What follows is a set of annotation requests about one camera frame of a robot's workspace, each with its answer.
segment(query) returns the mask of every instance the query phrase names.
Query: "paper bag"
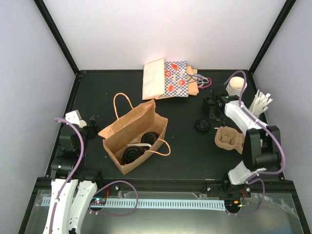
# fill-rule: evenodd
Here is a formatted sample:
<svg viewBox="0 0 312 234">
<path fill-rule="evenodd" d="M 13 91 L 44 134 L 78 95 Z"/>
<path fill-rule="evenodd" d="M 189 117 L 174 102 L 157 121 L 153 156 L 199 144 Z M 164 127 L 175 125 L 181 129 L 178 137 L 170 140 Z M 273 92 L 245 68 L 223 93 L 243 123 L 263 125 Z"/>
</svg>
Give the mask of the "paper bag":
<svg viewBox="0 0 312 234">
<path fill-rule="evenodd" d="M 129 113 L 120 118 L 118 117 L 115 104 L 118 95 L 124 95 L 132 108 Z M 115 95 L 113 103 L 117 120 L 100 131 L 99 135 L 105 138 L 105 140 L 103 140 L 104 149 L 124 175 L 147 160 L 153 153 L 162 156 L 168 156 L 171 153 L 169 144 L 164 141 L 168 119 L 155 113 L 156 105 L 154 100 L 142 103 L 134 108 L 125 94 L 118 93 Z M 130 164 L 123 165 L 121 158 L 123 152 L 128 148 L 127 144 L 139 143 L 141 137 L 146 132 L 157 133 L 159 135 L 158 140 L 137 160 Z M 169 148 L 168 154 L 161 154 L 156 151 L 164 142 Z"/>
</svg>

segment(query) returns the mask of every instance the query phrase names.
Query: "blue and white checkered pattern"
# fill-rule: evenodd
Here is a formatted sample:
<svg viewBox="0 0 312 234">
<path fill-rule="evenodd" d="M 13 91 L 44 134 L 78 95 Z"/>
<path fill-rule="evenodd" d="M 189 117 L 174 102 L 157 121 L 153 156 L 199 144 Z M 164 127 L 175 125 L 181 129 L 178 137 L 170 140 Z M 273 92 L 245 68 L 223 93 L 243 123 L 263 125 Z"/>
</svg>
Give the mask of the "blue and white checkered pattern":
<svg viewBox="0 0 312 234">
<path fill-rule="evenodd" d="M 178 65 L 178 71 L 173 69 L 170 63 L 174 63 Z M 160 95 L 159 97 L 188 97 L 189 96 L 189 88 L 187 85 L 187 70 L 186 70 L 186 61 L 179 62 L 165 62 L 165 72 L 170 71 L 171 76 L 165 76 L 165 93 Z M 179 80 L 184 80 L 184 85 L 179 85 Z M 174 90 L 169 92 L 168 88 L 170 85 L 174 86 Z"/>
</svg>

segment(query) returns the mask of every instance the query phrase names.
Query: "red fruit illustration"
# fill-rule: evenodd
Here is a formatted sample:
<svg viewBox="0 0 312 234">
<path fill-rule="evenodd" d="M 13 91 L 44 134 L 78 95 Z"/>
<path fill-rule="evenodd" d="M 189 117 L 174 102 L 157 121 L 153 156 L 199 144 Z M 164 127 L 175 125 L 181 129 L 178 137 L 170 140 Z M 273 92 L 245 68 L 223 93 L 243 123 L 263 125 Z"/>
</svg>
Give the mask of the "red fruit illustration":
<svg viewBox="0 0 312 234">
<path fill-rule="evenodd" d="M 173 92 L 175 90 L 175 87 L 172 85 L 172 84 L 170 84 L 169 86 L 168 86 L 168 91 L 169 92 Z"/>
<path fill-rule="evenodd" d="M 177 72 L 179 70 L 179 66 L 175 63 L 170 63 L 170 66 Z"/>
<path fill-rule="evenodd" d="M 171 76 L 171 71 L 167 70 L 165 71 L 165 77 L 170 77 Z"/>
<path fill-rule="evenodd" d="M 183 86 L 183 85 L 185 85 L 185 80 L 183 80 L 183 79 L 180 79 L 178 82 L 177 82 L 180 86 Z"/>
</svg>

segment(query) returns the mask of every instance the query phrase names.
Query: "black tabletop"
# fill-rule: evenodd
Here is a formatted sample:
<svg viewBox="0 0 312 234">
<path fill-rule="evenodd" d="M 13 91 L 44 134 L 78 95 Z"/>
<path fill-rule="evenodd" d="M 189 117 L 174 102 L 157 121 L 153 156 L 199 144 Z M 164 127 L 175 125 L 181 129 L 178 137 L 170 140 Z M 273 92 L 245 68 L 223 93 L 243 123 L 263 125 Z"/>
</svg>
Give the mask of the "black tabletop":
<svg viewBox="0 0 312 234">
<path fill-rule="evenodd" d="M 198 71 L 210 77 L 213 85 L 222 84 L 233 71 Z M 76 94 L 73 110 L 79 110 L 81 117 L 88 120 L 96 117 L 101 128 L 114 121 L 116 116 L 113 98 L 116 93 L 123 92 L 131 100 L 133 106 L 142 103 L 143 71 L 86 71 L 82 73 Z M 248 75 L 247 89 L 243 101 L 249 106 L 255 95 L 253 78 Z M 203 99 L 210 94 L 210 87 L 200 90 L 197 96 L 173 97 L 156 100 L 156 112 L 168 118 L 165 139 L 171 146 L 172 153 L 164 157 L 152 155 L 133 171 L 123 175 L 109 158 L 103 148 L 100 136 L 88 142 L 85 167 L 101 170 L 104 178 L 109 179 L 222 179 L 224 174 L 233 169 L 241 160 L 235 151 L 220 149 L 215 144 L 215 127 L 220 121 L 210 120 L 210 130 L 206 134 L 198 133 L 194 127 L 196 120 L 208 116 L 202 111 Z M 119 116 L 130 111 L 127 100 L 117 98 Z M 225 119 L 226 126 L 237 128 L 230 120 Z M 160 152 L 168 150 L 163 144 Z M 266 175 L 265 179 L 278 179 L 276 175 Z"/>
</svg>

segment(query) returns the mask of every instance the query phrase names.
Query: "black metal frame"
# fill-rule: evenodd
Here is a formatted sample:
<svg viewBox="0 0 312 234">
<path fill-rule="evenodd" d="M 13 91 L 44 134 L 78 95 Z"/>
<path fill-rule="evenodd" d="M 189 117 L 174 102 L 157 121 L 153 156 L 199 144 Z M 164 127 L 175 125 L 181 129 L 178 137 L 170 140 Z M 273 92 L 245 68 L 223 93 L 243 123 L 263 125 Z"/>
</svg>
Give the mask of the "black metal frame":
<svg viewBox="0 0 312 234">
<path fill-rule="evenodd" d="M 81 81 L 81 72 L 88 72 L 88 71 L 80 71 L 73 59 L 73 57 L 70 54 L 70 51 L 68 50 L 57 26 L 55 25 L 46 5 L 44 4 L 43 0 L 34 0 L 34 2 L 36 3 L 38 9 L 40 10 L 44 20 L 46 21 L 48 27 L 50 28 L 53 36 L 55 37 L 58 45 L 60 46 L 62 52 L 64 53 L 64 56 L 66 57 L 68 63 L 70 64 L 73 72 L 76 74 L 76 78 L 73 84 L 73 88 L 72 91 L 70 93 L 70 97 L 68 100 L 68 103 L 66 105 L 66 110 L 65 112 L 69 112 L 72 109 L 73 103 L 75 101 L 76 98 L 76 94 L 77 94 L 77 90 L 79 87 L 79 83 Z M 280 29 L 281 25 L 283 24 L 283 22 L 285 21 L 288 13 L 290 12 L 291 8 L 293 7 L 294 3 L 296 2 L 296 0 L 286 0 L 283 8 L 281 9 L 277 19 L 275 20 L 269 34 L 267 35 L 264 43 L 262 44 L 255 60 L 253 61 L 249 72 L 251 74 L 253 74 L 255 72 L 255 70 L 257 69 L 258 65 L 260 64 L 261 60 L 263 59 L 265 53 L 267 52 L 270 44 L 272 43 L 274 37 L 276 36 L 278 30 Z M 56 148 L 58 147 L 58 138 L 60 135 L 60 130 L 58 132 L 58 137 L 52 152 L 52 156 L 48 165 L 48 169 L 46 172 L 47 177 L 49 176 L 50 173 L 50 166 L 51 166 L 51 162 L 54 158 L 55 152 L 56 152 Z M 292 181 L 288 181 L 288 180 L 284 180 L 284 175 L 280 174 L 279 175 L 280 181 L 265 181 L 265 187 L 266 187 L 266 191 L 268 193 L 290 193 L 292 194 L 292 198 L 298 213 L 298 216 L 300 218 L 300 223 L 301 226 L 303 228 L 303 231 L 305 234 L 310 234 L 310 229 L 308 227 L 308 223 L 307 220 L 304 216 L 303 213 L 303 209 L 298 197 L 298 194 L 296 192 L 295 186 L 293 184 Z M 203 190 L 203 187 L 207 187 L 209 183 L 218 183 L 218 181 L 205 181 L 205 180 L 179 180 L 179 181 L 173 181 L 173 180 L 169 180 L 169 181 L 157 181 L 157 180 L 153 180 L 153 181 L 146 181 L 146 180 L 128 180 L 129 182 L 131 182 L 138 191 L 159 191 L 159 192 L 163 192 L 163 191 L 167 191 L 167 192 L 197 192 L 200 193 Z M 255 193 L 261 193 L 262 192 L 262 188 L 261 188 L 261 184 L 252 184 L 250 186 L 250 188 L 252 189 L 253 192 Z M 51 189 L 51 180 L 49 178 L 38 178 L 37 182 L 35 184 L 33 193 L 30 197 L 30 201 L 28 204 L 28 207 L 26 209 L 25 212 L 25 216 L 24 219 L 22 221 L 20 230 L 19 230 L 19 234 L 23 234 L 26 230 L 27 227 L 27 223 L 38 193 L 38 190 L 41 189 Z"/>
</svg>

